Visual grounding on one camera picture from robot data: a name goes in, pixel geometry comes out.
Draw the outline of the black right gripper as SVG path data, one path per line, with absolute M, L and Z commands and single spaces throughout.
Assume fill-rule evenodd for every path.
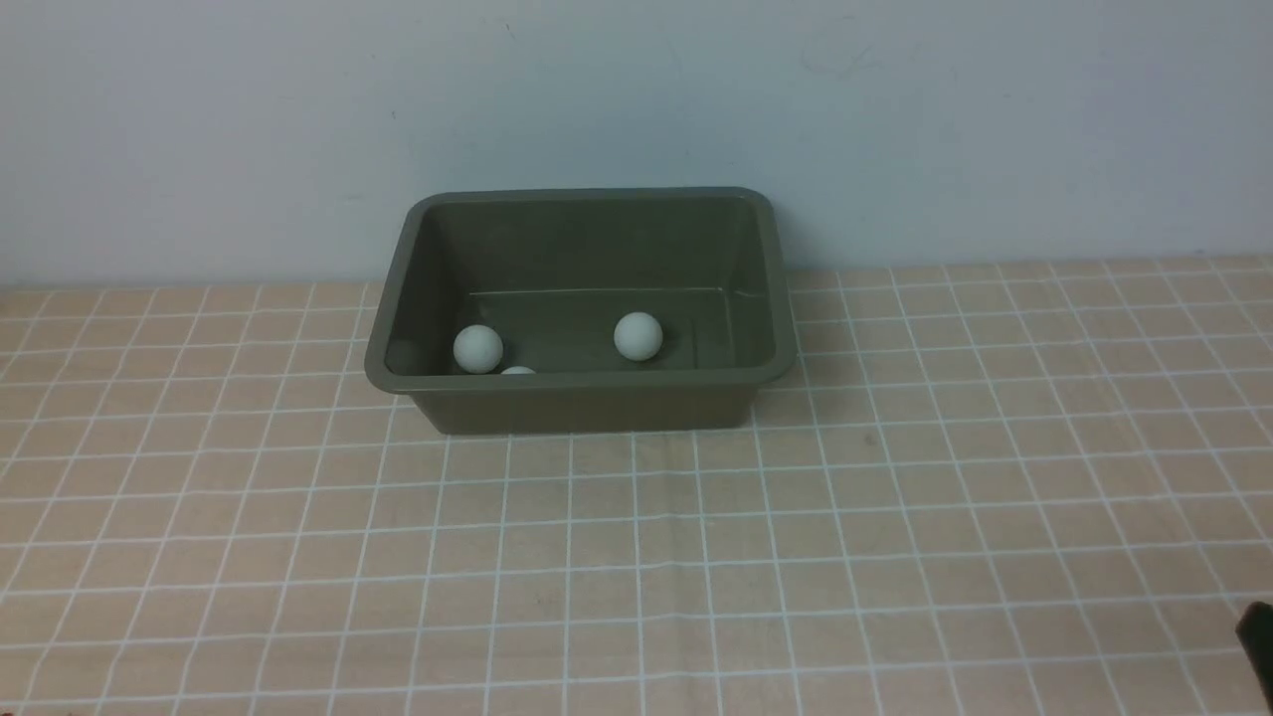
M 1251 603 L 1235 627 L 1235 634 L 1260 687 L 1267 707 L 1273 707 L 1273 628 L 1272 606 Z

